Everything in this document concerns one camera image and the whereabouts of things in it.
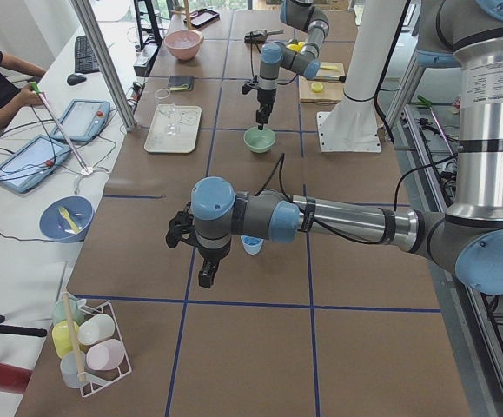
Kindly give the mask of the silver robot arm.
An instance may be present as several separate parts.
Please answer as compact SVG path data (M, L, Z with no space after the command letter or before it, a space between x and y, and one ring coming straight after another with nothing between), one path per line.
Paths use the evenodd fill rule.
M259 109L255 120L259 130L269 123L273 111L280 68L298 76L313 80L320 67L320 49L329 33L329 22L325 12L312 1L283 1L280 9L281 21L306 34L300 50L289 45L298 42L271 42L261 48L261 64L254 88L257 91Z
M238 10L205 33L199 59L204 77L195 86L204 114L198 150L211 175L225 177L236 189L257 190L285 156L281 185L289 193L358 204L367 209L402 209L415 203L418 174L403 175L407 152L386 142L380 153L323 153L314 132L316 107L299 104L298 88L282 89L275 110L277 141L265 154L245 148L243 131L254 106L240 93L240 81L256 56L242 42L254 19L277 24L264 10ZM266 242L248 255L234 239L210 288L193 282L195 302L306 304L321 308L429 309L440 289L459 282L431 262L389 245L361 245L334 235L298 234L290 244Z

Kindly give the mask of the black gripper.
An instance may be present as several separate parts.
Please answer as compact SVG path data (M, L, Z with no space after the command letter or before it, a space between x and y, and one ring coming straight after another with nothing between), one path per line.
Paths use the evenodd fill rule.
M275 89L259 88L257 90L257 100L259 102L259 109L255 113L255 120L258 130L264 130L268 127L269 118L273 111Z
M196 238L198 241L198 251L203 258L202 268L198 274L199 286L210 288L214 285L220 261L229 254L231 235L225 235L218 239L209 239L197 234Z

